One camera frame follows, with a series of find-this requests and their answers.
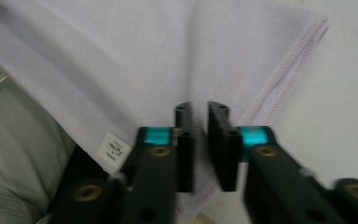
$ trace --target person's leg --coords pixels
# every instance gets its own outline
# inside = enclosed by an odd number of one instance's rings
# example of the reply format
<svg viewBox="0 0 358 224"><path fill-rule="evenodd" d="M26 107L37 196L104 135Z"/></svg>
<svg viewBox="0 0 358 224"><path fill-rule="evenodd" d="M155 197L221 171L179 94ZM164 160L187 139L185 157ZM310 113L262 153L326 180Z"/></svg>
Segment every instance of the person's leg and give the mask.
<svg viewBox="0 0 358 224"><path fill-rule="evenodd" d="M75 143L49 113L5 82L0 86L0 218L35 223L46 214Z"/></svg>

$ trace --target white label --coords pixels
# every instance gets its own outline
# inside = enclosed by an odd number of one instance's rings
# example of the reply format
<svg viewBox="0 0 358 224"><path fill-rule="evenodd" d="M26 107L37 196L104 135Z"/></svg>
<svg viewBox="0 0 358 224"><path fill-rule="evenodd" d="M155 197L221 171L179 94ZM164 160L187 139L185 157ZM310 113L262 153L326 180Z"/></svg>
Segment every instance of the white label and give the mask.
<svg viewBox="0 0 358 224"><path fill-rule="evenodd" d="M129 145L108 132L101 142L97 154L103 158L104 161L112 165L115 170L119 170L131 151L132 148Z"/></svg>

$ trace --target table surface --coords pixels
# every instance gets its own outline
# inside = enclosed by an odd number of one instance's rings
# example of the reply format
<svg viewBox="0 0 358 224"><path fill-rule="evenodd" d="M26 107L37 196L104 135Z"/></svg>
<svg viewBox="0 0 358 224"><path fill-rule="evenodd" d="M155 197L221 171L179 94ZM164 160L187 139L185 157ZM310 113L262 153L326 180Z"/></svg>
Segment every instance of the table surface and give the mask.
<svg viewBox="0 0 358 224"><path fill-rule="evenodd" d="M329 30L272 128L280 145L327 188L358 178L358 1L281 0L327 15ZM219 193L203 214L247 223L241 193Z"/></svg>

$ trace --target teal tape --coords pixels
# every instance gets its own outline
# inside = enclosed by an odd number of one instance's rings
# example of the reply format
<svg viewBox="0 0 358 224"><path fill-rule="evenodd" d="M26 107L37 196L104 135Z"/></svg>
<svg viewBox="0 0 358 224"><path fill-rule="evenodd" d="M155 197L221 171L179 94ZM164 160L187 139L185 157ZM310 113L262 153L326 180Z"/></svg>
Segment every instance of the teal tape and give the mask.
<svg viewBox="0 0 358 224"><path fill-rule="evenodd" d="M171 128L147 128L145 143L153 145L169 145L171 142Z"/></svg>
<svg viewBox="0 0 358 224"><path fill-rule="evenodd" d="M249 149L250 147L258 144L266 144L269 142L266 131L262 127L258 126L249 126L249 127L240 127L242 133L242 143L243 143L243 161L249 161Z"/></svg>

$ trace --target cloth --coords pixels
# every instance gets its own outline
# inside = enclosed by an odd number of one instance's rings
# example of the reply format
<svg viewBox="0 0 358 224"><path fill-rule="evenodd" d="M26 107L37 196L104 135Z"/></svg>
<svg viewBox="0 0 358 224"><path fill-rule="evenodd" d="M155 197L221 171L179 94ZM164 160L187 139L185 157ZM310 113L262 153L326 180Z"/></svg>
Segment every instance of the cloth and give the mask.
<svg viewBox="0 0 358 224"><path fill-rule="evenodd" d="M0 84L0 223L47 213L75 142L11 81Z"/></svg>
<svg viewBox="0 0 358 224"><path fill-rule="evenodd" d="M107 132L134 143L140 126L172 126L193 103L228 105L234 125L270 124L323 36L323 15L269 0L3 0L0 67L108 173L97 154ZM218 190L199 145L191 219Z"/></svg>

